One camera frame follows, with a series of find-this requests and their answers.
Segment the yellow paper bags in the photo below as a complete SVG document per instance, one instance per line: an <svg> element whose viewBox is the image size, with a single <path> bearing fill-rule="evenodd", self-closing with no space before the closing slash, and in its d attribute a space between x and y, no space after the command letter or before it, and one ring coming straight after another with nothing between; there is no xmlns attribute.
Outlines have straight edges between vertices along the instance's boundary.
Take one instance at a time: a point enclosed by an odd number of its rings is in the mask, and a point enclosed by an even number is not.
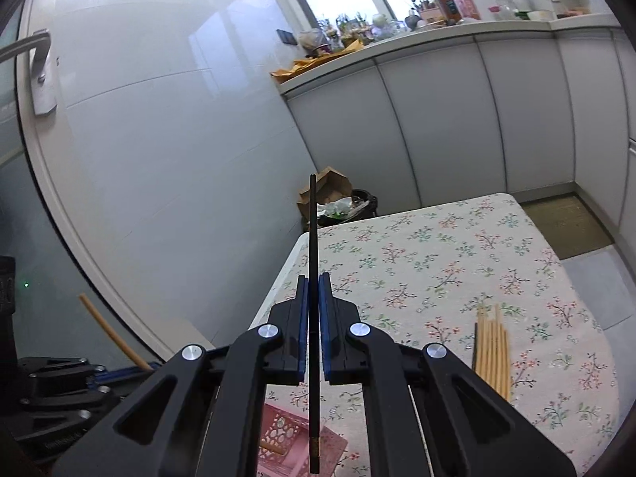
<svg viewBox="0 0 636 477"><path fill-rule="evenodd" d="M309 72L309 70L313 70L327 62L332 62L332 60L359 52L359 50L363 50L364 48L365 45L360 40L356 40L352 44L349 44L348 47L345 47L344 50L340 50L339 52L322 54L316 58L295 59L289 69L275 70L271 72L271 77L278 84L283 84L296 76Z"/></svg>

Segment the white kitchen cabinets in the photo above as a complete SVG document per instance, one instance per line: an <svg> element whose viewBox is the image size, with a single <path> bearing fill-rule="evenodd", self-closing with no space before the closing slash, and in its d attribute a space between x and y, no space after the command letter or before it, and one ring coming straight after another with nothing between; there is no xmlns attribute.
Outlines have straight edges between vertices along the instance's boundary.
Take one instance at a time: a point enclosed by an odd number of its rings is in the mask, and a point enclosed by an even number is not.
<svg viewBox="0 0 636 477"><path fill-rule="evenodd" d="M413 32L279 87L318 168L397 212L496 192L634 211L635 50L606 14Z"/></svg>

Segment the pink perforated utensil holder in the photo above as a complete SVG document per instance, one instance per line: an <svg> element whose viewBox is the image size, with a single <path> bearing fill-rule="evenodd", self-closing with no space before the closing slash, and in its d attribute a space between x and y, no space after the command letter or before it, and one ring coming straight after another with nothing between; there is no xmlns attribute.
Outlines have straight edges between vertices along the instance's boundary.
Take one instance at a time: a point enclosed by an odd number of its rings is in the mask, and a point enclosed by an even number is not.
<svg viewBox="0 0 636 477"><path fill-rule="evenodd" d="M265 403L258 453L258 476L307 477L309 422L305 416ZM320 431L320 473L332 476L347 448L347 440L324 424Z"/></svg>

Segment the black chopstick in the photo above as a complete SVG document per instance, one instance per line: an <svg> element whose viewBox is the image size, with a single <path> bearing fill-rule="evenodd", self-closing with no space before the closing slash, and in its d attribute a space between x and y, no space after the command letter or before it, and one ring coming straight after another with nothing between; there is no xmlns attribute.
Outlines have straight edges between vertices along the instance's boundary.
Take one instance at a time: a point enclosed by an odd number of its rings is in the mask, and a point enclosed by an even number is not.
<svg viewBox="0 0 636 477"><path fill-rule="evenodd" d="M309 180L308 238L309 475L318 476L320 474L320 317L317 181L315 175L311 175Z"/></svg>

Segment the brown cardboard box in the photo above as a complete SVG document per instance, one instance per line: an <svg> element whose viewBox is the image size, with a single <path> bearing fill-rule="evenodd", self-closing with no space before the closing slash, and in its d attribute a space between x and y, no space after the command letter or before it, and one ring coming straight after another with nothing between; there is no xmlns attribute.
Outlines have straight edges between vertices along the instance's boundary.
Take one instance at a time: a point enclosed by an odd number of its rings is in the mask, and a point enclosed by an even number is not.
<svg viewBox="0 0 636 477"><path fill-rule="evenodd" d="M353 186L347 176L332 167L326 167L316 174L316 199L319 205L327 205L337 202L341 198L350 197ZM297 208L305 220L309 220L310 211L310 185L307 185L299 193Z"/></svg>

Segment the green floor mat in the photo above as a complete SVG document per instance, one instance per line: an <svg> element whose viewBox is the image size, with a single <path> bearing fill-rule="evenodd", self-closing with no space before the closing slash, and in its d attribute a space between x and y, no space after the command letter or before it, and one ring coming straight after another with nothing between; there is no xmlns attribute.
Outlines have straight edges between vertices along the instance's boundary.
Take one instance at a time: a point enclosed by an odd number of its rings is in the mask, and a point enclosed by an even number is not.
<svg viewBox="0 0 636 477"><path fill-rule="evenodd" d="M576 194L523 202L522 208L560 260L615 243L607 228Z"/></svg>

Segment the black trash bin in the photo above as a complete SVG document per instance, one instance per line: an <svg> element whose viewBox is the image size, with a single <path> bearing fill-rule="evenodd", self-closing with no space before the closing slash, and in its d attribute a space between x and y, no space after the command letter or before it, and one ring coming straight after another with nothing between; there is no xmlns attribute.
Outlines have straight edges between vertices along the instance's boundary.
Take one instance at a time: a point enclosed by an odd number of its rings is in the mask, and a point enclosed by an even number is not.
<svg viewBox="0 0 636 477"><path fill-rule="evenodd" d="M329 227L377 217L378 200L370 192L354 190L348 197L317 205L317 226Z"/></svg>

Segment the long single wooden chopstick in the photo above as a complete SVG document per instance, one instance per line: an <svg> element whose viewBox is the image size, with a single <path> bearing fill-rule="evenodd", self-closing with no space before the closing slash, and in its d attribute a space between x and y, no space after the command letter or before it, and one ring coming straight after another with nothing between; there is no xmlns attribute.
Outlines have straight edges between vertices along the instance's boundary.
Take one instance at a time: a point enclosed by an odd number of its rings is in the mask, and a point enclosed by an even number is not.
<svg viewBox="0 0 636 477"><path fill-rule="evenodd" d="M106 318L99 312L99 310L84 293L80 294L78 298L80 303L97 322L100 328L106 333L106 335L110 338L114 345L117 346L118 349L120 349L120 351L131 362L133 362L139 369L143 370L144 372L153 372L153 368L151 367L151 365L147 361L145 361L131 346L129 346L129 344L117 331L115 331L113 326L106 320Z"/></svg>

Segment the floral tablecloth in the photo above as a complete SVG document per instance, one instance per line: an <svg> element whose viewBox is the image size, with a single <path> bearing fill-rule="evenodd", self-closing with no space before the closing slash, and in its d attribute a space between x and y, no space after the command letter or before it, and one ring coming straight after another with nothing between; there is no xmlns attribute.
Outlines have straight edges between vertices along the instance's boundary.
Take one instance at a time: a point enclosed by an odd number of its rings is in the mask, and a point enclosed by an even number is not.
<svg viewBox="0 0 636 477"><path fill-rule="evenodd" d="M334 295L403 345L436 341L470 363L477 312L500 316L512 405L579 473L604 452L620 405L609 342L512 196L327 227L318 243Z"/></svg>

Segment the pink detergent bottle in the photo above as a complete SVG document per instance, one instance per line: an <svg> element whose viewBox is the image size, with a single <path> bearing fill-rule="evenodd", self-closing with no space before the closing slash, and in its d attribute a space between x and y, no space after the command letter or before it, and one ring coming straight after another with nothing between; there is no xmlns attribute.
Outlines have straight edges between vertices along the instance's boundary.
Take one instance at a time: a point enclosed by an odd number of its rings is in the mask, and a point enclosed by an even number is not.
<svg viewBox="0 0 636 477"><path fill-rule="evenodd" d="M480 21L481 15L473 0L454 0L463 18L471 18Z"/></svg>

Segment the glass sliding door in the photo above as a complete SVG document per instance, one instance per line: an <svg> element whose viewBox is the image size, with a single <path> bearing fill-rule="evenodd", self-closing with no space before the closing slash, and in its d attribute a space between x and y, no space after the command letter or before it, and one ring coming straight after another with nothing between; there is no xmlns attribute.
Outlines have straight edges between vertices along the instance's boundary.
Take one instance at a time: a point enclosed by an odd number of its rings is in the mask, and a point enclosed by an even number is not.
<svg viewBox="0 0 636 477"><path fill-rule="evenodd" d="M85 357L109 368L132 364L80 303L84 293L144 360L158 362L86 278L50 211L25 142L18 88L25 59L1 64L1 253L16 263L17 355Z"/></svg>

